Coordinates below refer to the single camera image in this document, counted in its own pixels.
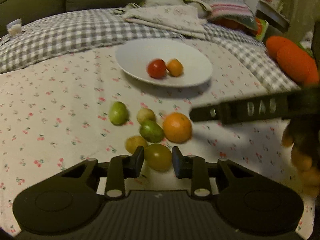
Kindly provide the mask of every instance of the orange plush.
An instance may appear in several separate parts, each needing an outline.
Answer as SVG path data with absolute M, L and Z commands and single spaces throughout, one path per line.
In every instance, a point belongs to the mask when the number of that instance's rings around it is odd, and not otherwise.
M 279 49 L 281 49 L 283 46 L 294 44 L 292 41 L 280 37 L 280 36 L 271 36 L 269 39 L 267 39 L 267 49 L 269 52 L 269 56 L 276 60 L 277 59 L 277 53 Z
M 319 83 L 315 60 L 292 41 L 273 36 L 267 40 L 267 49 L 270 57 L 293 81 L 303 85 Z

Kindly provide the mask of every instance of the floral tablecloth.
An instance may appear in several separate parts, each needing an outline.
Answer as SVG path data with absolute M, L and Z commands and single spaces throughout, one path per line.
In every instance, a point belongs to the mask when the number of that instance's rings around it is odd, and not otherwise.
M 107 162 L 126 154 L 124 141 L 138 134 L 135 115 L 141 107 L 152 109 L 161 122 L 171 112 L 188 115 L 192 105 L 266 92 L 226 49 L 208 41 L 180 42 L 211 60 L 210 82 L 168 89 L 137 81 L 119 69 L 118 46 L 64 55 L 0 75 L 0 227 L 12 235 L 20 231 L 12 203 L 26 187 L 86 158 Z M 121 127 L 113 126 L 107 114 L 118 100 L 131 114 Z M 184 155 L 198 155 L 208 162 L 229 158 L 301 193 L 290 150 L 280 145 L 285 126 L 280 120 L 228 127 L 219 122 L 193 124 L 192 139 L 179 148 Z M 162 143 L 174 146 L 166 140 Z M 126 180 L 127 191 L 189 189 L 191 184 L 178 180 L 172 169 L 158 173 L 143 166 L 141 175 Z M 103 193 L 104 182 L 98 193 Z M 218 192 L 214 179 L 212 189 Z M 314 201 L 302 197 L 305 211 L 297 232 L 307 239 L 313 228 Z

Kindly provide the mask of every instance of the gingham cloth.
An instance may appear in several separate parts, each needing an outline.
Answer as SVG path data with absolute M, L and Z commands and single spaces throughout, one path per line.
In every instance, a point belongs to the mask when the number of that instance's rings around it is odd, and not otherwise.
M 0 41 L 0 73 L 95 47 L 121 44 L 138 38 L 180 38 L 181 34 L 124 22 L 113 9 L 83 10 L 43 18 L 22 27 L 21 36 Z M 266 55 L 261 42 L 240 31 L 205 24 L 205 39 L 226 48 L 269 91 L 297 85 Z

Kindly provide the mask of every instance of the green fruit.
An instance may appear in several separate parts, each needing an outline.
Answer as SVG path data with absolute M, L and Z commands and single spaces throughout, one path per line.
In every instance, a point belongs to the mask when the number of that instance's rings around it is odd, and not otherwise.
M 145 120 L 156 121 L 156 115 L 151 109 L 141 108 L 137 113 L 137 120 L 139 124 L 142 124 Z
M 160 142 L 164 138 L 164 133 L 161 127 L 151 120 L 145 120 L 141 124 L 139 133 L 148 142 L 152 143 Z
M 151 144 L 144 150 L 144 159 L 148 166 L 155 171 L 167 171 L 172 164 L 170 150 L 159 143 Z
M 122 125 L 129 118 L 127 107 L 122 102 L 115 102 L 109 110 L 110 122 L 114 125 Z
M 132 136 L 125 141 L 125 149 L 131 154 L 134 154 L 138 146 L 148 147 L 146 140 L 142 136 Z

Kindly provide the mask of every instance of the red tomato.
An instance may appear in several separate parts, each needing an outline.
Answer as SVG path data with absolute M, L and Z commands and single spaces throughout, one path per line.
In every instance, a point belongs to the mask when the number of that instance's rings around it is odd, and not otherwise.
M 162 78 L 166 74 L 166 65 L 162 59 L 155 59 L 148 65 L 147 72 L 152 78 Z

